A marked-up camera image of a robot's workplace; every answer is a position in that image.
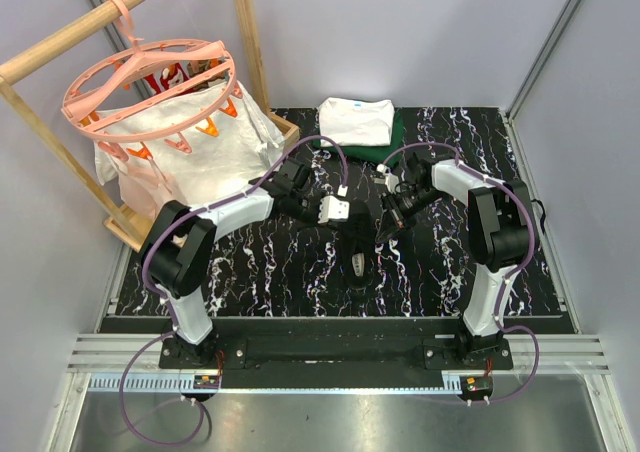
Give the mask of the black canvas sneaker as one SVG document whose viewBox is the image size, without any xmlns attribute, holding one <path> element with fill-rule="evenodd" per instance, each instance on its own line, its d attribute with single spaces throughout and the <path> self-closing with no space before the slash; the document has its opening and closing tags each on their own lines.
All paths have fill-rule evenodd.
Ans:
<svg viewBox="0 0 640 452">
<path fill-rule="evenodd" d="M 376 229 L 368 205 L 352 200 L 345 222 L 329 222 L 336 232 L 336 250 L 346 285 L 365 289 L 371 282 L 375 261 Z"/>
</svg>

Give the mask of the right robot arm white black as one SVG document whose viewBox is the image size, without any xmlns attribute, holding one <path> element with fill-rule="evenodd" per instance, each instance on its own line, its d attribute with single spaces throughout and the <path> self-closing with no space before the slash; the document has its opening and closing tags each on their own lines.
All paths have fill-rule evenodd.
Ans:
<svg viewBox="0 0 640 452">
<path fill-rule="evenodd" d="M 485 176 L 455 158 L 423 160 L 413 155 L 408 166 L 412 179 L 405 182 L 384 164 L 376 168 L 374 181 L 383 187 L 376 241 L 384 243 L 410 229 L 415 216 L 440 199 L 455 199 L 466 207 L 469 255 L 476 272 L 462 316 L 467 335 L 453 347 L 460 365 L 476 368 L 488 359 L 485 337 L 501 332 L 513 281 L 536 248 L 528 188 L 519 180 Z"/>
</svg>

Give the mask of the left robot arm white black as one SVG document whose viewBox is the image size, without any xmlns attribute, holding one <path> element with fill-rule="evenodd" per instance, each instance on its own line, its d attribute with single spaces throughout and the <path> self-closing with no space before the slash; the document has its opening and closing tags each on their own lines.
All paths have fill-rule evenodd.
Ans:
<svg viewBox="0 0 640 452">
<path fill-rule="evenodd" d="M 201 292 L 217 241 L 282 214 L 315 225 L 319 206 L 307 197 L 312 169 L 286 159 L 264 178 L 209 206 L 166 203 L 140 249 L 143 283 L 164 299 L 181 356 L 196 368 L 215 358 L 214 325 Z"/>
</svg>

